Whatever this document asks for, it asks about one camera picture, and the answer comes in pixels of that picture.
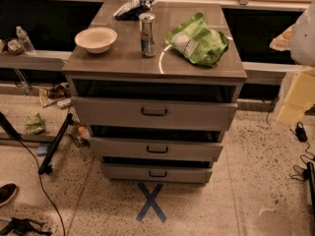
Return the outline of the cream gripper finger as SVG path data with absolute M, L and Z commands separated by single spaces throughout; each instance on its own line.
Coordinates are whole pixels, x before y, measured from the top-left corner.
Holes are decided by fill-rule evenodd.
M 293 26 L 288 27 L 280 35 L 275 37 L 270 47 L 277 51 L 287 51 L 291 49 L 291 37 L 292 37 Z

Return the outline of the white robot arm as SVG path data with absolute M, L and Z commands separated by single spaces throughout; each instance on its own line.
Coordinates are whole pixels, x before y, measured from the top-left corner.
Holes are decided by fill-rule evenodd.
M 290 51 L 291 59 L 301 70 L 292 78 L 277 122 L 292 126 L 315 105 L 315 1 L 296 22 L 272 40 L 270 47 Z

